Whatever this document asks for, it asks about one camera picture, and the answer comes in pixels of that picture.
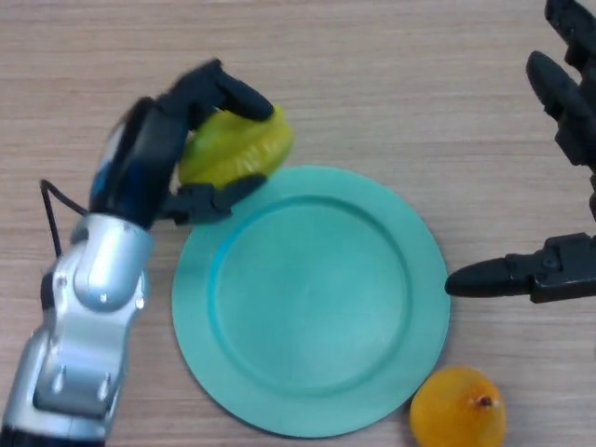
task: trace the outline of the black cable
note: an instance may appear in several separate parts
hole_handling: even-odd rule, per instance
[[[66,205],[68,208],[77,214],[80,214],[81,216],[87,214],[87,210],[65,196],[56,186],[46,179],[42,179],[39,182],[39,188],[41,189],[41,197],[44,199],[44,206],[46,207],[47,222],[49,223],[49,231],[51,232],[52,242],[54,243],[54,251],[56,252],[56,257],[58,258],[62,254],[62,248],[60,243],[60,235],[58,234],[58,226],[56,225],[56,218],[54,217],[54,211],[52,210],[52,203],[49,200],[49,193],[52,193],[52,195],[56,197],[62,204]]]

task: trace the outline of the wooden table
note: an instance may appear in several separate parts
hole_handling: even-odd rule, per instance
[[[596,11],[596,1],[585,5]],[[354,169],[409,200],[451,271],[546,237],[593,233],[589,173],[553,142],[525,76],[534,49],[565,46],[543,1],[2,0],[0,2],[0,401],[40,322],[52,245],[37,182],[85,202],[106,133],[133,100],[199,61],[284,106],[289,165]],[[57,207],[62,236],[76,216]],[[244,427],[199,389],[170,321],[187,231],[157,228],[151,303],[132,334],[110,445],[297,446]],[[454,299],[443,362],[483,369],[507,403],[507,446],[596,438],[596,300]],[[317,446],[413,446],[395,413]]]

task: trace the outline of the robotic hand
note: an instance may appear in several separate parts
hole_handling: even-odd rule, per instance
[[[0,447],[99,447],[112,429],[125,384],[129,332],[145,306],[145,265],[158,219],[183,223],[225,217],[233,203],[263,181],[230,189],[190,185],[184,200],[169,191],[173,171],[193,132],[218,110],[265,121],[273,106],[225,73],[214,60],[183,75],[156,99],[140,98],[108,139],[89,209],[41,281],[43,323],[26,344],[4,413]],[[61,199],[69,204],[68,199]]]
[[[547,115],[558,123],[555,142],[574,166],[590,168],[596,219],[596,19],[576,0],[548,0],[547,21],[567,44],[565,62],[574,80],[552,59],[535,51],[527,75]],[[454,272],[451,295],[491,297],[530,294],[533,303],[596,295],[596,238],[575,234],[549,238],[534,254],[508,254]]]

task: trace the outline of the black robotic finger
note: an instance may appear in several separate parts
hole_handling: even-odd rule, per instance
[[[217,85],[225,94],[221,108],[254,121],[265,121],[274,112],[273,104],[239,79],[222,72]]]
[[[526,74],[545,112],[556,121],[565,112],[579,117],[590,116],[591,110],[581,97],[576,82],[546,54],[533,51],[526,63]]]
[[[584,233],[551,237],[533,254],[468,265],[449,276],[445,290],[477,298],[530,294],[533,303],[596,295],[596,244]]]
[[[232,215],[232,207],[250,196],[266,182],[262,174],[241,177],[224,189],[212,183],[189,183],[170,194],[162,209],[161,219],[176,225],[214,224]]]
[[[596,55],[596,19],[576,0],[548,0],[545,17],[569,47],[565,62],[583,72]]]
[[[191,130],[198,129],[218,110],[255,121],[264,121],[274,112],[273,104],[263,95],[227,74],[219,59],[180,76],[158,100],[169,113],[185,116]]]

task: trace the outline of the green plate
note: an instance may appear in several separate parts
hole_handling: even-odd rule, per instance
[[[401,198],[356,173],[284,169],[188,238],[173,285],[183,357],[228,412],[320,438],[398,409],[449,325],[445,262]]]

